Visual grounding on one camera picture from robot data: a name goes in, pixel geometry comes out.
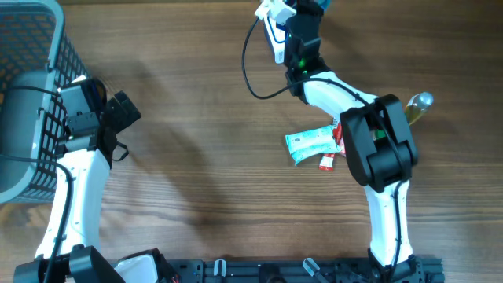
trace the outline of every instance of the black cable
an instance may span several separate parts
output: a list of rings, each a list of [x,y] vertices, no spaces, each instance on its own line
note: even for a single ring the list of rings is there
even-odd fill
[[[273,98],[273,97],[277,96],[278,94],[281,94],[282,92],[284,92],[286,90],[289,90],[289,89],[291,89],[291,88],[293,88],[295,86],[298,86],[299,84],[304,84],[304,83],[307,83],[307,82],[323,82],[323,83],[332,84],[334,86],[338,86],[339,88],[345,90],[349,95],[351,95],[352,97],[354,97],[356,100],[360,101],[364,106],[369,106],[369,103],[367,101],[365,101],[363,98],[361,98],[359,94],[355,93],[353,90],[350,90],[348,87],[344,86],[343,84],[338,83],[338,82],[334,82],[331,79],[322,79],[322,78],[303,79],[303,80],[297,81],[295,83],[289,84],[286,87],[278,90],[277,92],[275,92],[273,94],[270,94],[270,95],[267,95],[265,97],[261,97],[258,94],[256,94],[255,91],[253,91],[252,86],[250,85],[250,82],[248,81],[248,77],[246,76],[246,69],[245,69],[245,66],[244,66],[244,58],[245,58],[245,54],[246,54],[246,47],[248,45],[248,40],[250,39],[250,35],[252,34],[252,32],[255,29],[255,26],[257,25],[258,22],[259,22],[259,18],[257,17],[255,19],[255,22],[250,27],[250,29],[249,29],[249,31],[248,31],[248,33],[246,35],[246,39],[244,40],[244,45],[243,45],[243,53],[241,55],[241,69],[243,71],[244,82],[246,83],[246,86],[250,90],[251,95],[253,95],[254,97],[256,97],[258,99],[266,100],[266,99]],[[384,125],[382,117],[379,116],[379,114],[375,110],[372,110],[371,113],[373,114],[373,116],[374,116],[377,124],[379,125],[380,129],[384,132],[384,135],[387,138],[387,142],[390,145],[391,150],[393,151],[393,153],[394,153],[394,155],[395,155],[395,157],[396,157],[396,159],[398,161],[398,165],[400,166],[400,171],[401,171],[402,176],[405,176],[406,175],[405,174],[405,166],[403,165],[402,158],[400,158],[400,154],[398,152],[398,149],[397,149],[395,143],[391,140],[391,136],[388,133],[388,131],[387,131],[385,125]],[[394,201],[395,201],[397,244],[396,244],[396,249],[395,249],[395,258],[394,258],[394,261],[393,261],[393,265],[391,266],[391,272],[390,272],[389,282],[391,282],[391,279],[395,275],[395,269],[396,269],[396,265],[398,263],[398,256],[400,254],[400,246],[402,245],[402,228],[401,228],[401,224],[400,224],[400,211],[399,211],[399,207],[398,207],[398,195],[399,195],[398,191],[400,189],[400,186],[402,186],[404,182],[405,182],[405,180],[400,180],[400,182],[398,182],[397,186],[395,187],[394,194],[392,196],[394,198]]]
[[[0,154],[0,158],[11,160],[11,161],[19,161],[19,162],[28,162],[28,163],[37,163],[38,164],[49,164],[60,168],[65,176],[66,182],[68,184],[68,191],[66,192],[66,201],[64,202],[63,213],[61,214],[60,226],[57,230],[56,238],[54,239],[54,248],[53,253],[49,259],[49,265],[47,266],[46,276],[44,278],[44,283],[50,282],[51,272],[53,271],[54,263],[56,261],[57,253],[60,249],[61,242],[63,241],[63,232],[64,232],[64,224],[68,221],[68,213],[70,210],[70,203],[72,202],[72,188],[73,188],[73,178],[72,173],[63,165],[58,162],[54,162],[52,160],[37,160],[32,158],[23,158],[23,157],[14,157]]]
[[[61,94],[59,94],[59,93],[55,93],[50,90],[44,90],[43,88],[39,88],[39,87],[35,87],[35,86],[11,86],[7,89],[7,91],[9,91],[9,90],[34,90],[34,91],[42,92],[44,94],[50,94],[54,97],[61,97]]]

